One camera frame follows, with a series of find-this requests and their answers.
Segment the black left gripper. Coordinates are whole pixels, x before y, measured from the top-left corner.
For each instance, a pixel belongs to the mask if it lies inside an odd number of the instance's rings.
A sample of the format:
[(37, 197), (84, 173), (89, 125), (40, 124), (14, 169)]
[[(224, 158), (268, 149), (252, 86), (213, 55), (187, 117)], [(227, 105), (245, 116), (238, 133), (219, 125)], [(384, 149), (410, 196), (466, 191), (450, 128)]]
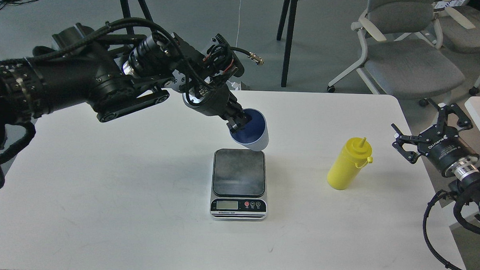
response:
[(199, 102), (188, 102), (183, 94), (183, 102), (197, 112), (205, 116), (219, 116), (228, 121), (226, 126), (230, 133), (237, 133), (245, 128), (245, 125), (252, 120), (252, 116), (244, 112), (242, 106), (237, 104), (234, 95), (230, 92), (228, 86), (222, 85), (215, 91), (209, 91)]

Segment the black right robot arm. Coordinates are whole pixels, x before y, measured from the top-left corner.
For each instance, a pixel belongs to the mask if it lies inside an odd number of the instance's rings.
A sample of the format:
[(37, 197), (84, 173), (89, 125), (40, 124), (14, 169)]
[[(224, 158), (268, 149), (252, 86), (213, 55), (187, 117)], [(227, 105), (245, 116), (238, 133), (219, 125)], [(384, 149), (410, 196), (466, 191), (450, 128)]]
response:
[(405, 135), (392, 124), (395, 130), (392, 146), (409, 163), (416, 163), (420, 157), (426, 157), (442, 177), (454, 178), (448, 185), (448, 191), (437, 191), (428, 202), (422, 231), (431, 254), (445, 268), (463, 270), (435, 250), (427, 234), (427, 219), (438, 201), (451, 199), (454, 201), (452, 214), (456, 222), (480, 236), (480, 166), (476, 167), (480, 156), (460, 137), (461, 131), (473, 128), (473, 123), (455, 103), (435, 104), (429, 98), (427, 102), (438, 111), (437, 121), (419, 135)]

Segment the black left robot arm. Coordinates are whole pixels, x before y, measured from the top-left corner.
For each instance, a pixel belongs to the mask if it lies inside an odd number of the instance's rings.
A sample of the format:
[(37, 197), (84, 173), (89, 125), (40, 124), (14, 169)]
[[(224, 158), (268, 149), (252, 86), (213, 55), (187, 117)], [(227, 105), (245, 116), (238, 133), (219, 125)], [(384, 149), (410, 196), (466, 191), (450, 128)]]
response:
[(0, 61), (0, 189), (2, 164), (34, 138), (32, 119), (87, 103), (104, 123), (166, 101), (168, 88), (188, 108), (225, 120), (238, 144), (267, 147), (262, 114), (242, 108), (227, 85), (244, 74), (237, 52), (258, 65), (262, 59), (222, 35), (200, 52), (150, 20), (123, 18), (97, 30), (76, 24), (53, 38), (56, 48), (37, 46), (32, 57)]

